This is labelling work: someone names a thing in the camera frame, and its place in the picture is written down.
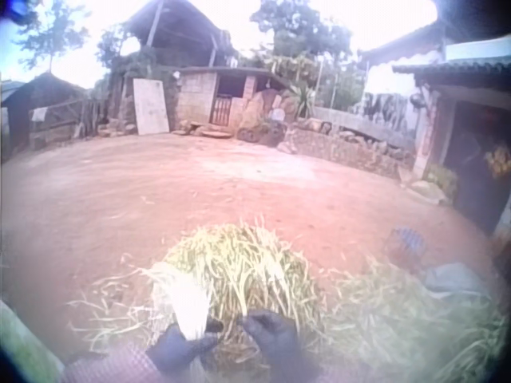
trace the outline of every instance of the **sky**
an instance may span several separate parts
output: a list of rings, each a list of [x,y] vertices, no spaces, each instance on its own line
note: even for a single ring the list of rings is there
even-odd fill
[[[83,0],[68,0],[70,4],[83,4]],[[85,21],[90,39],[81,49],[57,59],[53,73],[63,80],[84,88],[93,87],[105,73],[95,58],[96,44],[102,31],[112,24],[123,22],[136,13],[148,0],[87,0],[91,16]],[[271,36],[260,33],[250,15],[259,9],[259,0],[190,0],[208,16],[214,24],[231,34],[232,44],[239,51],[249,51],[269,42]],[[399,38],[409,32],[434,22],[437,12],[430,0],[311,0],[312,8],[322,17],[333,18],[353,33],[351,48],[368,50]],[[25,71],[18,60],[23,53],[11,41],[17,38],[17,27],[1,26],[0,30],[0,71],[2,79],[29,81],[47,70],[40,65],[32,71]],[[137,49],[137,43],[125,44],[123,53]]]

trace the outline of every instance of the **checkered sleeve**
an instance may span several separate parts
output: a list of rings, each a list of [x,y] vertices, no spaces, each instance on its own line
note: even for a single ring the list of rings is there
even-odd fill
[[[145,351],[134,345],[113,349],[102,359],[81,359],[68,365],[60,383],[160,383],[168,382],[156,369]]]

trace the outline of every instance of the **metal gate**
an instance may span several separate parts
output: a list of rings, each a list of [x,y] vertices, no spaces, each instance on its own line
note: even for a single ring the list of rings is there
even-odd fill
[[[211,123],[215,125],[228,126],[229,115],[231,114],[231,104],[232,96],[224,94],[216,96],[211,114]]]

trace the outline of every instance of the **hay pile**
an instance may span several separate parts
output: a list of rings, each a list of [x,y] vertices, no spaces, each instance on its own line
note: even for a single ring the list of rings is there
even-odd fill
[[[170,249],[163,262],[139,270],[153,284],[148,305],[125,305],[128,313],[119,317],[124,322],[95,312],[94,323],[101,320],[102,327],[85,334],[95,347],[118,334],[133,333],[144,345],[154,342],[174,320],[165,286],[184,272],[209,291],[210,315],[224,323],[216,351],[220,369],[260,369],[257,348],[236,318],[266,308],[293,318],[303,347],[319,361],[346,356],[395,381],[477,381],[498,355],[507,328],[496,306],[467,295],[435,298],[404,270],[374,259],[368,265],[368,272],[356,276],[328,271],[322,281],[334,288],[327,293],[302,255],[275,233],[245,223],[201,228]],[[112,280],[103,282],[112,287]],[[93,310],[107,306],[77,302]]]

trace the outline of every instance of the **dirt courtyard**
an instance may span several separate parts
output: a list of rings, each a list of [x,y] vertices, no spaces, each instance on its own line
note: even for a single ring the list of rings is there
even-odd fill
[[[198,226],[264,225],[317,267],[356,271],[393,227],[419,231],[433,263],[489,275],[485,236],[450,207],[398,182],[234,140],[173,135],[97,139],[2,166],[2,287],[22,320],[62,355],[69,308],[99,278],[149,267]]]

